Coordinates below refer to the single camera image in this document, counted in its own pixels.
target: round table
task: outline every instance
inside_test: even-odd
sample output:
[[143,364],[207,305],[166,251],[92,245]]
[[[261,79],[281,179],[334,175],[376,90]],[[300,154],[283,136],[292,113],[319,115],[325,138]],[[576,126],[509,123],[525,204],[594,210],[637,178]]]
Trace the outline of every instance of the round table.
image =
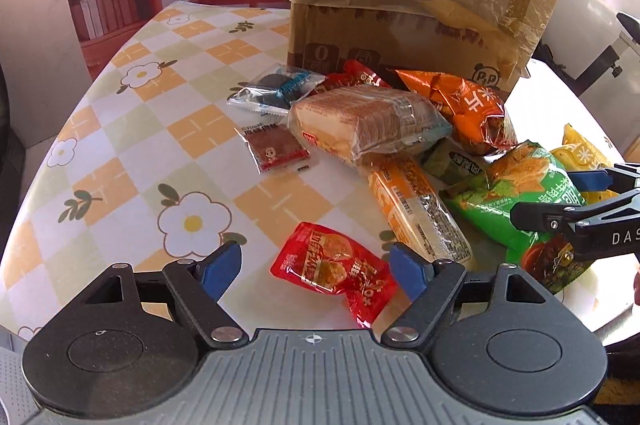
[[[249,334],[354,326],[342,297],[274,278],[269,267],[300,221],[335,228],[382,255],[394,236],[367,182],[317,150],[308,170],[259,175],[236,132],[252,115],[226,105],[286,60],[288,22],[287,10],[176,2],[122,47],[26,195],[0,265],[0,325],[29,339],[110,264],[157,270],[234,239],[242,270],[220,303]],[[529,70],[532,78],[520,80],[507,104],[521,140],[557,147],[571,122],[621,161],[546,65],[532,61]],[[599,327],[633,300],[635,264],[628,257],[596,263],[565,290],[565,302],[589,328]],[[386,321],[405,303],[398,297]]]

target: book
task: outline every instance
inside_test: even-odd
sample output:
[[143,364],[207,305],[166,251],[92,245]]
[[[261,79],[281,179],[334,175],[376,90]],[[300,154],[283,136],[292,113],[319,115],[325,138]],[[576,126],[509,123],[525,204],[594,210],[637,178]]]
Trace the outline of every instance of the book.
[[86,28],[84,21],[84,13],[82,12],[82,6],[79,2],[75,2],[71,5],[71,19],[74,21],[76,27],[76,33],[78,34],[78,40],[89,40],[89,31]]
[[104,3],[104,10],[107,17],[107,27],[109,31],[118,29],[118,22],[116,21],[116,11],[113,7],[113,0],[102,0]]
[[124,26],[128,26],[133,23],[133,19],[131,17],[131,8],[129,7],[129,0],[120,0],[120,9],[122,10],[122,20],[124,21]]
[[131,20],[133,22],[138,22],[140,20],[140,16],[138,15],[136,0],[129,0],[129,9],[131,11]]
[[120,7],[120,0],[111,0],[113,1],[113,9],[116,14],[116,23],[118,24],[118,28],[122,28],[124,26],[124,21],[122,20],[122,9]]
[[100,22],[100,12],[98,11],[98,2],[96,0],[86,0],[89,4],[89,12],[91,14],[91,23],[94,25],[95,36],[102,37],[102,23]]
[[91,12],[89,11],[89,1],[80,1],[80,7],[82,8],[82,16],[84,17],[84,24],[89,32],[89,39],[95,39],[94,24],[91,22]]
[[107,24],[107,12],[104,9],[104,1],[103,0],[95,0],[98,4],[98,14],[100,14],[100,27],[102,28],[103,33],[109,33],[109,26]]

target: panda logo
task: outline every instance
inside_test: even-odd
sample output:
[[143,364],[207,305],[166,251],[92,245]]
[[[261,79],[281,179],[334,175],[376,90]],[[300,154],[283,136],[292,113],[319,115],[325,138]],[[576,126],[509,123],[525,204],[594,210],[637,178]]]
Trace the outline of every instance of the panda logo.
[[500,80],[500,71],[491,66],[485,66],[482,63],[476,64],[474,67],[474,75],[471,80],[480,86],[497,86]]

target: snack bag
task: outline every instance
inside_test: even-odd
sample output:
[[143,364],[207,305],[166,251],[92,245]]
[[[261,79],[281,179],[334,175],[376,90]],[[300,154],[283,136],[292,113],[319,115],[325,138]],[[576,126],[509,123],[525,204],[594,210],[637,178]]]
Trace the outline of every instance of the snack bag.
[[495,90],[441,73],[396,70],[411,90],[429,98],[453,125],[453,138],[474,156],[510,150],[518,143]]
[[400,153],[376,160],[369,187],[398,241],[427,261],[468,265],[469,242],[413,158]]
[[325,93],[335,88],[345,88],[348,86],[359,86],[360,84],[370,84],[380,88],[390,88],[391,86],[383,81],[372,70],[361,62],[349,59],[344,62],[343,73],[330,73],[326,76],[322,84],[318,84],[311,95]]
[[[569,172],[613,167],[613,163],[607,160],[606,156],[595,145],[572,128],[571,124],[564,126],[562,147],[554,149],[551,154]],[[610,190],[604,192],[582,192],[581,194],[588,205],[617,196],[615,192]]]
[[260,174],[309,158],[309,151],[280,120],[276,116],[257,115],[254,124],[236,129]]
[[475,160],[449,138],[440,140],[422,158],[422,168],[447,185],[478,176],[486,167],[483,159]]
[[344,293],[361,328],[371,327],[397,289],[388,263],[339,231],[313,223],[296,227],[271,273],[319,293]]
[[338,88],[295,103],[289,129],[329,154],[358,165],[367,154],[425,150],[451,126],[424,97],[371,85]]
[[539,144],[519,144],[484,174],[449,188],[444,199],[489,237],[507,246],[507,262],[523,266],[552,293],[591,265],[573,261],[573,249],[563,237],[521,231],[511,225],[511,208],[519,201],[585,204],[562,164]]
[[305,98],[324,79],[324,75],[278,64],[229,97],[227,103],[260,113],[287,116],[293,103]]

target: yellow snack bag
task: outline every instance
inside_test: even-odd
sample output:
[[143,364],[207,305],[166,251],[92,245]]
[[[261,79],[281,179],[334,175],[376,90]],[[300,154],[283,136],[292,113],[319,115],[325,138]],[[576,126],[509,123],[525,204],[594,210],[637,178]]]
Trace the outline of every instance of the yellow snack bag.
[[472,268],[469,242],[413,158],[378,159],[369,187],[398,241],[427,261],[451,259]]
[[[569,172],[613,167],[613,164],[607,160],[606,156],[583,135],[572,128],[571,124],[564,126],[562,147],[554,149],[551,154]],[[610,190],[604,192],[581,192],[580,194],[589,205],[617,196],[615,192]]]

